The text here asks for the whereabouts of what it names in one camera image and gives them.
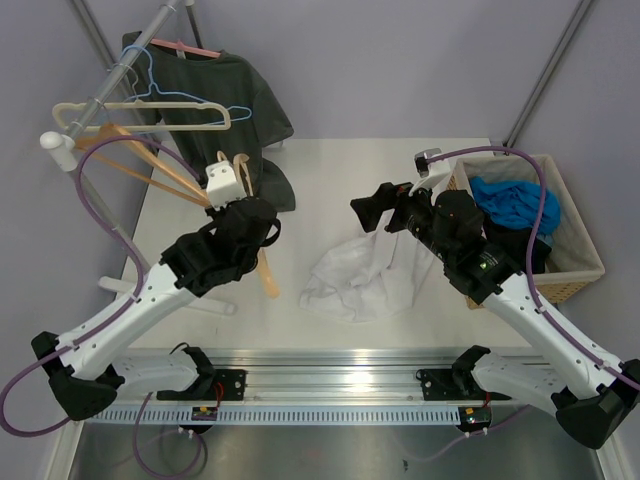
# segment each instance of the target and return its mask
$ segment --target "blue wire hanger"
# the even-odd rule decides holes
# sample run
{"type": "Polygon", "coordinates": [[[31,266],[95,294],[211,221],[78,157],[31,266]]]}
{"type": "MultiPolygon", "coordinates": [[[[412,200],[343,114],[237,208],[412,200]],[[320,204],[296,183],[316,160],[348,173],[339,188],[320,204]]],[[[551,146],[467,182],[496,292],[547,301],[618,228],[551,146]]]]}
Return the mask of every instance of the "blue wire hanger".
{"type": "MultiPolygon", "coordinates": [[[[146,97],[150,97],[152,95],[152,90],[155,89],[155,91],[160,94],[160,95],[180,95],[186,98],[189,98],[191,100],[194,100],[196,102],[201,102],[201,103],[210,103],[211,100],[206,100],[204,98],[200,98],[200,97],[196,97],[195,95],[191,95],[190,93],[186,93],[186,92],[178,92],[178,91],[171,91],[171,92],[165,92],[163,90],[160,89],[160,85],[158,85],[158,83],[156,82],[155,78],[153,77],[153,57],[151,56],[151,53],[149,53],[149,51],[144,48],[144,47],[139,47],[138,45],[129,45],[128,47],[125,47],[122,52],[120,53],[120,58],[122,58],[122,56],[127,53],[127,51],[129,50],[140,50],[142,53],[144,53],[147,58],[149,59],[149,68],[147,68],[147,74],[149,75],[149,88],[145,93],[141,93],[139,95],[133,95],[127,99],[125,99],[125,102],[132,102],[135,100],[139,100],[142,98],[146,98],[146,97]]],[[[232,118],[231,121],[232,122],[240,122],[242,120],[248,120],[252,117],[253,115],[253,111],[248,108],[248,107],[241,107],[238,105],[232,105],[230,107],[225,107],[229,113],[231,113],[233,110],[240,110],[245,112],[245,115],[242,117],[238,117],[238,118],[232,118]]],[[[212,122],[209,123],[207,125],[221,125],[224,123],[224,120],[218,121],[218,122],[212,122]]]]}

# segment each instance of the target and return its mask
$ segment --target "white tabletop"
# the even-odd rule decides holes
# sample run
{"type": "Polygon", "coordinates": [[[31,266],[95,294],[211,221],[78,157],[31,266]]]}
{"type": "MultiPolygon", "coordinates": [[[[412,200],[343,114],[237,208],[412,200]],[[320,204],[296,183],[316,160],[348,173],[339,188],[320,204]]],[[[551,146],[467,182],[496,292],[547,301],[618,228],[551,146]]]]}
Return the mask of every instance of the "white tabletop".
{"type": "MultiPolygon", "coordinates": [[[[469,310],[438,262],[433,263],[413,309],[388,319],[351,324],[298,306],[311,267],[330,248],[362,234],[349,207],[351,199],[371,195],[383,182],[415,181],[413,156],[418,151],[478,145],[488,145],[487,139],[287,140],[283,149],[265,151],[265,157],[285,172],[297,199],[295,212],[279,215],[282,235],[267,249],[281,296],[267,298],[258,275],[251,273],[207,295],[238,305],[234,316],[185,308],[162,320],[132,347],[171,348],[186,341],[202,348],[427,349],[457,355],[478,344],[503,354],[531,354],[525,340],[501,319],[484,309],[469,310]]],[[[153,178],[168,182],[157,171],[153,178]]],[[[134,240],[153,263],[180,235],[207,221],[202,208],[150,187],[134,240]]],[[[135,279],[130,261],[123,279],[135,279]]]]}

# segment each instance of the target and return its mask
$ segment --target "dark green shirt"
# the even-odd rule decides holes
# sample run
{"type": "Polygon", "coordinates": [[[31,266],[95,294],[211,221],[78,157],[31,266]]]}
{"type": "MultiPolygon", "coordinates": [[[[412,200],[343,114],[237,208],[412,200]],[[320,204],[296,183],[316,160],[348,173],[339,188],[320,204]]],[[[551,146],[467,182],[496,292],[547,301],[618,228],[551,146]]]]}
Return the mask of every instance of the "dark green shirt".
{"type": "MultiPolygon", "coordinates": [[[[139,32],[122,37],[123,46],[131,45],[139,32]]],[[[225,107],[239,105],[252,110],[248,120],[232,122],[226,131],[171,132],[183,158],[204,178],[207,165],[217,162],[217,152],[223,151],[230,161],[238,153],[249,156],[248,167],[254,191],[271,202],[279,211],[295,209],[293,189],[282,171],[262,158],[262,148],[293,135],[291,122],[275,98],[271,88],[244,58],[225,51],[220,58],[186,54],[179,58],[175,50],[149,45],[153,57],[153,78],[161,91],[180,91],[219,103],[225,107]]],[[[149,88],[149,59],[143,53],[133,65],[139,81],[137,93],[149,88]]],[[[149,101],[189,101],[180,95],[159,95],[155,89],[149,101]]],[[[161,119],[169,125],[201,124],[220,121],[215,110],[159,109],[141,110],[149,123],[161,119]]],[[[245,110],[229,111],[231,118],[244,117],[245,110]]]]}

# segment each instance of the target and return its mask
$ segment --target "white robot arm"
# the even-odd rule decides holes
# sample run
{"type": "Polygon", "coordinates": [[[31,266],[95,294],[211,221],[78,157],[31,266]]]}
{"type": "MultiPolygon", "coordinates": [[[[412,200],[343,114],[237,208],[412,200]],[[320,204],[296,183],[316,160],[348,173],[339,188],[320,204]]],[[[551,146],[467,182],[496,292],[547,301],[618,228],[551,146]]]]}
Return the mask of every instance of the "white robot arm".
{"type": "Polygon", "coordinates": [[[640,361],[622,363],[539,294],[541,303],[535,303],[526,275],[482,236],[484,214],[466,191],[445,191],[432,202],[431,189],[447,172],[441,166],[431,171],[427,153],[416,155],[422,178],[415,185],[384,183],[373,196],[352,200],[363,229],[375,230],[382,212],[392,209],[388,232],[409,230],[442,260],[453,287],[505,320],[555,370],[516,364],[474,346],[452,366],[463,395],[508,395],[555,415],[574,439],[600,448],[640,400],[634,386],[640,383],[640,361]]]}
{"type": "Polygon", "coordinates": [[[137,298],[117,321],[89,340],[77,341],[130,301],[133,289],[77,328],[61,335],[43,332],[32,340],[39,359],[64,349],[43,368],[58,403],[72,420],[95,415],[124,393],[182,392],[182,398],[196,400],[211,391],[215,369],[197,347],[163,356],[124,355],[133,341],[170,313],[252,271],[259,249],[273,244],[280,234],[275,209],[245,196],[229,162],[211,165],[207,174],[212,203],[207,213],[212,222],[181,236],[162,253],[137,298]]]}

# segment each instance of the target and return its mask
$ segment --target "laundry basket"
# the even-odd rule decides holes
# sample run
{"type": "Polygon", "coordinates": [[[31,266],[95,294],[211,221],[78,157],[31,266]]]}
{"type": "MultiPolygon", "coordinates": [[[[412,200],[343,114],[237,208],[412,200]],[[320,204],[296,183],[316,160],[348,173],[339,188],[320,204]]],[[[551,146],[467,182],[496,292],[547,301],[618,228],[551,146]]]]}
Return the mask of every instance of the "laundry basket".
{"type": "MultiPolygon", "coordinates": [[[[545,273],[534,275],[533,278],[536,287],[549,302],[562,303],[585,285],[599,279],[604,274],[604,265],[553,158],[549,155],[535,155],[533,158],[542,167],[547,188],[558,198],[562,211],[560,225],[552,235],[553,248],[545,264],[545,273]]],[[[477,176],[487,183],[507,180],[539,183],[534,169],[520,157],[473,157],[458,159],[448,188],[466,190],[473,196],[469,180],[477,176]]],[[[467,305],[469,308],[479,308],[468,297],[467,305]]]]}

